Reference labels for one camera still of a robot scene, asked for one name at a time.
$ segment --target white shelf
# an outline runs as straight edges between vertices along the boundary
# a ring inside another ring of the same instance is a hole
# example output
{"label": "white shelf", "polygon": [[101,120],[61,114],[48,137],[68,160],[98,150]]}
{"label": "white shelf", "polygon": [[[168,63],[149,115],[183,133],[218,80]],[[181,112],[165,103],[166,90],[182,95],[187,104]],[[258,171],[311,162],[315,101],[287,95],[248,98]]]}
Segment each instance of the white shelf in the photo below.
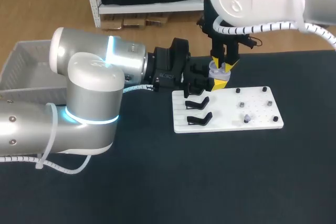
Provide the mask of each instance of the white shelf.
{"label": "white shelf", "polygon": [[203,0],[186,0],[172,3],[159,3],[151,5],[103,5],[101,0],[89,0],[94,24],[100,27],[101,14],[126,14],[126,13],[166,13],[188,12],[203,10]]}
{"label": "white shelf", "polygon": [[172,3],[159,3],[150,5],[99,5],[99,14],[121,14],[121,13],[166,13],[186,12],[203,10],[201,0],[186,0]]}

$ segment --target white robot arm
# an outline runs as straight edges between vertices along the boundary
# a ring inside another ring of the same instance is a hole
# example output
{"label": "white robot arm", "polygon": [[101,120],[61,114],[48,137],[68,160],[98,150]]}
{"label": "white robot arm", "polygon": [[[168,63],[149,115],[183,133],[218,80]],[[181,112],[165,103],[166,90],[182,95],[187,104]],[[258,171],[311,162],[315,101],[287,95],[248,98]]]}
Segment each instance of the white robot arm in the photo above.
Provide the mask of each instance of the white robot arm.
{"label": "white robot arm", "polygon": [[[211,0],[219,17],[214,29],[226,35],[298,29],[324,38],[336,49],[336,38],[316,25],[336,24],[336,0]],[[225,21],[233,27],[223,27]]]}

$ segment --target small gray object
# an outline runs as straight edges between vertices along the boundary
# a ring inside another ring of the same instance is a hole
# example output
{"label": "small gray object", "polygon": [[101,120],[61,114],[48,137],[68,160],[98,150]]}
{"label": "small gray object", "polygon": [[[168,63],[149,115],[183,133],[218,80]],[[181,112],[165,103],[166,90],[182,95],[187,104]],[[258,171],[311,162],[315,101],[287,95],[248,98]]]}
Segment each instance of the small gray object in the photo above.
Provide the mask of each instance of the small gray object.
{"label": "small gray object", "polygon": [[244,123],[248,123],[250,121],[251,121],[251,117],[246,114],[245,117],[244,117]]}
{"label": "small gray object", "polygon": [[9,121],[11,121],[12,123],[14,123],[16,121],[16,117],[15,116],[10,116],[9,117]]}
{"label": "small gray object", "polygon": [[16,140],[15,139],[9,140],[9,144],[10,145],[16,145]]}

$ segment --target black table surface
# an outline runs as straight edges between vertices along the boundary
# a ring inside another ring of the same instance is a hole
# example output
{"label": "black table surface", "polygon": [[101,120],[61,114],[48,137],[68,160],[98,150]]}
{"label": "black table surface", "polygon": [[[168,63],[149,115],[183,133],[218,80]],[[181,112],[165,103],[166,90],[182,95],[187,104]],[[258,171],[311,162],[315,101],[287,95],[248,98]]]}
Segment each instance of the black table surface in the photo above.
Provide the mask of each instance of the black table surface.
{"label": "black table surface", "polygon": [[82,173],[0,164],[1,223],[335,224],[336,53],[242,56],[228,87],[253,86],[283,129],[175,134],[171,91],[125,94],[112,148]]}

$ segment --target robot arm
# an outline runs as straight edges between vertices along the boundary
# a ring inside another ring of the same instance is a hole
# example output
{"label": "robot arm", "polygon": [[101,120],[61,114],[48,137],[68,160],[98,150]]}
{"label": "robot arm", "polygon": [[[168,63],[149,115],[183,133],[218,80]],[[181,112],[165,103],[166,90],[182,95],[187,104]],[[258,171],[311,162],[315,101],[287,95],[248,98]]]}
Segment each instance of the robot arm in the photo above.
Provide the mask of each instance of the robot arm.
{"label": "robot arm", "polygon": [[[313,25],[336,24],[336,0],[211,2],[219,15],[214,22],[217,33],[232,36],[299,29],[320,35],[336,48],[336,38]],[[223,20],[227,26],[221,26]],[[239,42],[250,45],[245,36],[229,41],[234,45],[233,54],[238,54]],[[160,61],[155,59],[156,54],[162,56]],[[158,48],[156,54],[148,54],[143,44],[119,37],[57,29],[49,61],[53,72],[67,78],[67,106],[52,109],[48,105],[0,102],[0,155],[43,153],[50,139],[52,153],[105,152],[113,143],[124,86],[138,85],[144,80],[152,82],[158,77],[165,79],[167,85],[181,84],[189,58],[186,41],[175,39],[170,49]],[[12,158],[0,157],[0,162],[7,161]],[[31,162],[28,157],[22,157],[22,161]]]}
{"label": "robot arm", "polygon": [[[213,28],[225,35],[298,29],[321,36],[336,49],[336,38],[315,24],[336,24],[336,0],[211,0],[219,17]],[[225,21],[232,25],[221,26]]]}

